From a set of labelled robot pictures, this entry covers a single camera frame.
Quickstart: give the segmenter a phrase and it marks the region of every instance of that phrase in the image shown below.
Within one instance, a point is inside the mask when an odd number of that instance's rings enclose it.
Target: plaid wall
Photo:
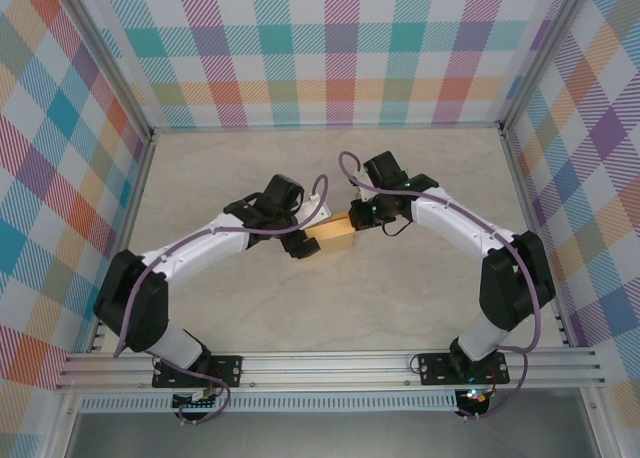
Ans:
[[[34,456],[143,141],[58,0],[0,0],[0,457]]]
[[[542,24],[540,25],[540,28],[536,33],[536,37],[531,42],[531,45],[529,46],[529,50],[527,51],[525,59],[522,61],[522,64],[518,69],[518,75],[516,76],[515,80],[513,80],[513,83],[509,88],[509,93],[507,93],[507,99],[504,100],[504,103],[500,108],[500,112],[498,113],[498,121],[504,120],[504,117],[507,114],[507,111],[509,110],[511,103],[513,102],[513,98],[516,96],[516,93],[520,89],[520,84],[522,83],[522,80],[524,79],[525,76],[527,76],[527,73],[529,73],[529,70],[531,69],[533,62],[535,61],[536,56],[538,56],[540,45],[542,45],[543,40],[547,37],[547,34],[551,30],[551,24],[553,23],[553,20],[555,20],[556,16],[558,15],[558,12],[562,9],[562,5],[564,4],[564,2],[565,0],[553,0],[553,2],[551,3],[551,6],[547,10],[546,15],[544,16],[544,20],[542,21]]]
[[[599,350],[618,433],[638,449],[639,3],[586,2],[513,136],[563,306]]]
[[[84,1],[180,128],[494,122],[562,0]]]

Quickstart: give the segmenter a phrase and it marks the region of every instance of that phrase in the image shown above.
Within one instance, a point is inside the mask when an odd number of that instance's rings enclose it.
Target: gray floor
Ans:
[[[486,219],[526,229],[496,130],[173,134],[160,136],[130,248],[183,237],[275,173],[307,189],[326,173],[329,205],[347,211],[355,191],[338,168],[345,149],[363,161],[391,150]],[[188,283],[170,316],[218,351],[445,348],[479,311],[479,277],[480,263],[417,225],[396,238],[362,232],[348,251],[303,261],[271,240]],[[544,311],[540,344],[559,346]],[[524,323],[510,342],[527,344],[531,334]]]
[[[70,458],[589,458],[578,390],[528,390],[481,422],[453,413],[224,413],[180,426],[169,413],[83,414]]]

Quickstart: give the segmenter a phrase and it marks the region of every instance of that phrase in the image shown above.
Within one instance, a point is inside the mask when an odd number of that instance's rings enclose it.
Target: aluminum rail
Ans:
[[[422,386],[409,369],[409,361],[422,351],[362,352],[250,352],[240,355],[242,378],[234,393],[319,392],[319,391],[402,391],[460,390],[465,385]],[[511,383],[522,376],[522,357],[507,353]],[[107,353],[71,354],[58,381],[60,393],[167,392],[151,387],[153,364],[146,354],[123,353],[113,358]],[[591,388],[605,385],[604,375],[591,348],[540,348],[529,355],[529,372],[524,387]],[[194,391],[176,389],[176,392]]]

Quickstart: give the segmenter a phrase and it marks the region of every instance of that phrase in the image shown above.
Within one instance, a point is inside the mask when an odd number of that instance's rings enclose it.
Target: yellow block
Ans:
[[[315,238],[320,245],[320,251],[313,256],[322,256],[351,248],[356,234],[347,213],[335,215],[331,221],[312,226],[305,231],[309,238]]]

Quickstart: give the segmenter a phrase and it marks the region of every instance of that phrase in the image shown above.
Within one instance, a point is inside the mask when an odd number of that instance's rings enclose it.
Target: metal frame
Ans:
[[[446,350],[428,352],[446,353]],[[283,392],[377,392],[464,390],[468,385],[422,386],[409,369],[411,358],[424,351],[361,352],[238,352],[243,356],[242,379],[234,393]],[[522,376],[523,361],[507,353],[514,388]],[[158,393],[151,387],[152,359],[144,353],[69,355],[58,381],[62,393]],[[582,388],[604,386],[605,379],[595,352],[590,348],[540,348],[531,353],[525,388]],[[178,389],[176,392],[193,392]]]
[[[478,129],[478,128],[498,128],[498,123],[491,121],[465,121],[463,123],[427,123],[422,125],[287,125],[287,126],[254,126],[253,131],[314,131],[314,130],[449,130],[449,129]],[[166,128],[157,127],[155,132],[162,135],[177,135],[185,133],[234,133],[246,132],[246,128],[214,128],[214,127],[184,127],[184,128]]]
[[[131,89],[123,79],[116,62],[86,12],[82,0],[60,0],[80,30],[83,40],[91,50],[98,65],[107,76],[125,110],[138,131],[149,141],[145,147],[140,175],[134,188],[130,209],[125,220],[118,249],[125,247],[133,231],[146,178],[151,166],[155,141],[152,140],[149,123],[137,103]],[[566,0],[551,31],[547,35],[530,72],[520,86],[501,128],[501,143],[516,187],[516,192],[529,229],[536,230],[536,222],[530,203],[522,186],[514,156],[508,142],[508,130],[513,127],[531,99],[544,71],[566,36],[571,23],[585,0]],[[472,127],[497,126],[488,123],[466,124]],[[442,128],[447,126],[430,126]],[[164,133],[198,132],[212,130],[167,130]],[[558,317],[566,316],[560,310]],[[570,328],[564,328],[567,340],[575,343]],[[384,396],[385,393],[447,392],[463,389],[460,386],[422,387],[418,376],[408,364],[418,351],[392,352],[303,352],[303,353],[237,353],[245,357],[242,383],[234,389],[235,396],[285,396],[287,393],[352,393],[367,396]],[[595,352],[590,348],[540,348],[530,355],[530,369],[525,388],[580,388],[598,446],[607,457],[623,456],[617,446],[611,423],[602,400],[605,377],[598,365]],[[508,354],[507,363],[512,382],[501,388],[513,388],[522,375],[522,358]],[[96,396],[166,396],[166,390],[151,388],[151,358],[143,354],[123,354],[117,360],[106,353],[73,354],[69,356],[60,377],[57,394],[57,419],[55,430],[43,452],[44,457],[60,457],[66,454],[79,413],[84,411],[84,398]]]
[[[128,83],[122,76],[115,58],[102,37],[102,33],[91,19],[84,3],[82,0],[60,0],[60,3],[76,26],[82,37],[82,41],[91,52],[98,68],[100,68],[105,75],[116,96],[122,103],[136,131],[150,141],[152,127],[147,121],[133,91],[131,91]]]
[[[571,25],[585,1],[586,0],[565,0],[563,3],[562,8],[551,25],[551,29],[540,45],[540,49],[527,76],[522,80],[516,96],[513,98],[511,106],[502,121],[502,127],[506,130],[507,134],[508,130],[510,130],[520,116],[522,116],[529,100],[531,100],[536,88],[538,88],[542,76],[562,46]]]

